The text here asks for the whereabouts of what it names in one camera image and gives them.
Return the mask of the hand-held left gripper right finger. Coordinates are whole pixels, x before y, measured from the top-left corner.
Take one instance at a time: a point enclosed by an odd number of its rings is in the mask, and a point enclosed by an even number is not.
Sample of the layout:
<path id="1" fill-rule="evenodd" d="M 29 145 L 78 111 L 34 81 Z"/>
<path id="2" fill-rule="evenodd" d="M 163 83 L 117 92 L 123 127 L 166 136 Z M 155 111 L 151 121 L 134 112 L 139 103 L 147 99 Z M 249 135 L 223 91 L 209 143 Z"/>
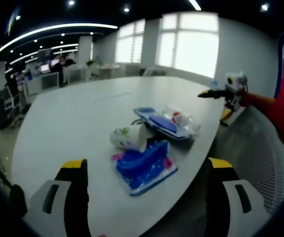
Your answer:
<path id="1" fill-rule="evenodd" d="M 251 237 L 270 219 L 263 196 L 226 160 L 208 158 L 206 237 Z"/>

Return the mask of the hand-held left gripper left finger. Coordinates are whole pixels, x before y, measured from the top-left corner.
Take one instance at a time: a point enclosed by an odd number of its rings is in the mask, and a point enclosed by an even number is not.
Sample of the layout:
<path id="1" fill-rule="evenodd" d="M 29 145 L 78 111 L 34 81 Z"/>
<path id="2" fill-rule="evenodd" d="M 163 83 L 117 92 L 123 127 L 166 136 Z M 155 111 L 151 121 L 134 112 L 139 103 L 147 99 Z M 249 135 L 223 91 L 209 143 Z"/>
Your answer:
<path id="1" fill-rule="evenodd" d="M 89 237 L 87 160 L 63 164 L 30 198 L 25 222 L 40 237 Z"/>

